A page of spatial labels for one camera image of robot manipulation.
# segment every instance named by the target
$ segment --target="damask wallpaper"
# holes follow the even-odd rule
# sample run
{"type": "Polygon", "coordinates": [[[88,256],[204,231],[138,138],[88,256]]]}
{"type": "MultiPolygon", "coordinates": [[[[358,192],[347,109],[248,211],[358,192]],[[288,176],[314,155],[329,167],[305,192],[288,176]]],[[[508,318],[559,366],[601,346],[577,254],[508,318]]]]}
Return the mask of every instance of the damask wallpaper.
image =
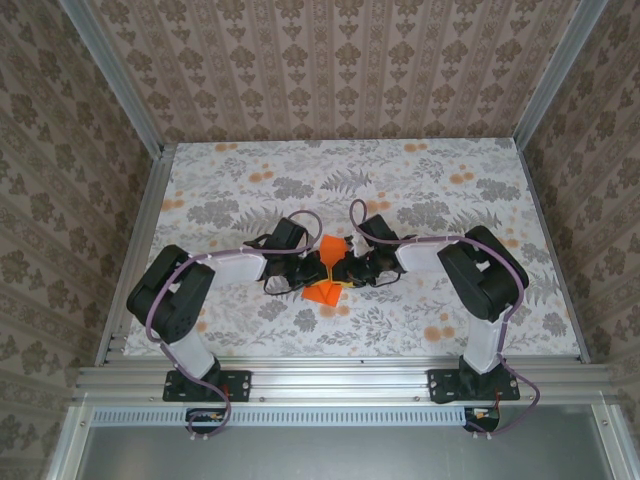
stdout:
{"type": "Polygon", "coordinates": [[[525,150],[595,361],[640,445],[640,2],[611,0],[525,150]]]}
{"type": "Polygon", "coordinates": [[[55,1],[0,2],[0,478],[35,479],[93,363],[150,160],[55,1]]]}
{"type": "Polygon", "coordinates": [[[577,0],[91,0],[166,142],[507,137],[577,0]]]}

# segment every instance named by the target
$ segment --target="table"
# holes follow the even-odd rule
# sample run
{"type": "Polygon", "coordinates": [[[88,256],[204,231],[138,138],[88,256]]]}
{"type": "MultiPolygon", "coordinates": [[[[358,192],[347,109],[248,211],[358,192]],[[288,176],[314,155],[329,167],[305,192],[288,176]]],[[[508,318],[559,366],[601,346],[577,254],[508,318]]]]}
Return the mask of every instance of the table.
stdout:
{"type": "MultiPolygon", "coordinates": [[[[579,355],[557,266],[511,139],[340,140],[180,144],[148,261],[168,244],[200,253],[237,248],[307,208],[326,234],[352,233],[348,207],[367,202],[399,236],[464,233],[483,224],[521,262],[531,285],[507,355],[579,355]]],[[[312,218],[300,223],[315,233],[312,218]]],[[[349,289],[336,308],[269,297],[262,284],[210,291],[196,328],[217,355],[459,355],[470,314],[444,274],[349,289]]],[[[160,355],[131,323],[125,355],[160,355]]]]}

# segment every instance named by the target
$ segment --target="ventilated metal panel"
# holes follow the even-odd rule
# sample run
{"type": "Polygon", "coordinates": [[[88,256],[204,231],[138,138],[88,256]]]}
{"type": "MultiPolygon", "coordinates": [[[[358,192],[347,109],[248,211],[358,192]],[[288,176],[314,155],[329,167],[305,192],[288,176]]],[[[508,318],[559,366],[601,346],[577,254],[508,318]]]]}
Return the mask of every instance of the ventilated metal panel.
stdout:
{"type": "MultiPolygon", "coordinates": [[[[184,426],[187,408],[99,407],[92,427],[184,426]]],[[[463,407],[234,408],[230,426],[453,426],[464,425],[463,407]]],[[[211,425],[198,423],[194,425],[211,425]]]]}

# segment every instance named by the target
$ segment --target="gray leaf pattern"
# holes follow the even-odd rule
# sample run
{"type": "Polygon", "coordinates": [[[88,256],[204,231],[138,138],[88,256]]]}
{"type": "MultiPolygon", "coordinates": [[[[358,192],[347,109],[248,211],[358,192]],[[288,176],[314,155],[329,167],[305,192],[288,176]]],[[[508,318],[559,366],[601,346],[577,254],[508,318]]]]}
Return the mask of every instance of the gray leaf pattern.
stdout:
{"type": "MultiPolygon", "coordinates": [[[[507,353],[577,353],[511,140],[181,144],[149,261],[168,244],[191,253],[237,248],[303,208],[320,215],[325,234],[348,236],[349,204],[358,197],[399,236],[490,228],[531,280],[511,320],[507,353]]],[[[295,220],[316,233],[312,218],[295,220]]],[[[10,253],[0,253],[3,274],[31,281],[35,272],[10,253]]],[[[345,289],[336,308],[303,299],[301,290],[268,296],[262,289],[254,282],[209,292],[199,319],[208,348],[221,356],[424,356],[459,355],[467,343],[470,314],[441,272],[412,272],[379,289],[345,289]]],[[[277,277],[268,289],[289,287],[277,277]]],[[[71,298],[62,293],[56,298],[68,308],[71,298]]],[[[85,321],[102,320],[87,310],[85,321]]],[[[138,322],[126,353],[159,354],[138,322]]]]}

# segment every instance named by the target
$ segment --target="orange cloth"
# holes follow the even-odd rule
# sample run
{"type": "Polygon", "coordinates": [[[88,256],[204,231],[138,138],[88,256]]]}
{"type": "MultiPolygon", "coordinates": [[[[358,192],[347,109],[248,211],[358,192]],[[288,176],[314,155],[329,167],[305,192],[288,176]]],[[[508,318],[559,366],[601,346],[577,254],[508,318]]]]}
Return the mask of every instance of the orange cloth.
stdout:
{"type": "Polygon", "coordinates": [[[343,238],[325,235],[320,243],[319,251],[320,260],[327,267],[329,279],[317,283],[312,287],[305,287],[302,292],[302,298],[335,307],[338,305],[338,300],[340,300],[342,285],[332,282],[331,269],[338,260],[343,259],[344,254],[347,253],[347,242],[345,242],[343,238]]]}

